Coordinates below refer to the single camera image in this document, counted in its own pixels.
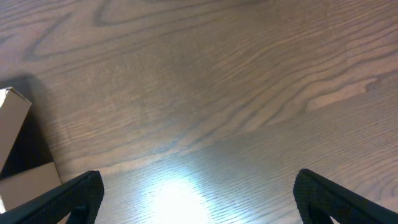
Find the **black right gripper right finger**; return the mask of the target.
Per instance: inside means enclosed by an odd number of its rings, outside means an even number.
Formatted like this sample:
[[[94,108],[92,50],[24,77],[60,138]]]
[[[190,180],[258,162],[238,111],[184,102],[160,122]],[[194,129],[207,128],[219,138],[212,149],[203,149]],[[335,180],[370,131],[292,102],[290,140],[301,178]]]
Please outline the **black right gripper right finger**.
[[[293,195],[306,224],[397,223],[397,213],[386,209],[320,175],[302,169],[296,176]]]

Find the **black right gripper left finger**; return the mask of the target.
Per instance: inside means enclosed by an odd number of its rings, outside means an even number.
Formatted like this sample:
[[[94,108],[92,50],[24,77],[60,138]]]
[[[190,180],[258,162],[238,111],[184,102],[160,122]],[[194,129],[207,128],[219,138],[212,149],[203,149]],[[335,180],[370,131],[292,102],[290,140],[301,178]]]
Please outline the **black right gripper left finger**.
[[[74,179],[1,214],[1,224],[67,223],[94,224],[104,197],[104,185],[97,170]]]

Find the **brown cardboard box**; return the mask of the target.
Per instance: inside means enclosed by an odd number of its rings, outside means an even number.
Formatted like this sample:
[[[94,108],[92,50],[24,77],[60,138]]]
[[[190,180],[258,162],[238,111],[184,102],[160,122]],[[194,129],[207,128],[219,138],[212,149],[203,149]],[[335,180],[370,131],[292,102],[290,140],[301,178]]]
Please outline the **brown cardboard box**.
[[[1,89],[1,213],[62,184],[31,106],[15,88]]]

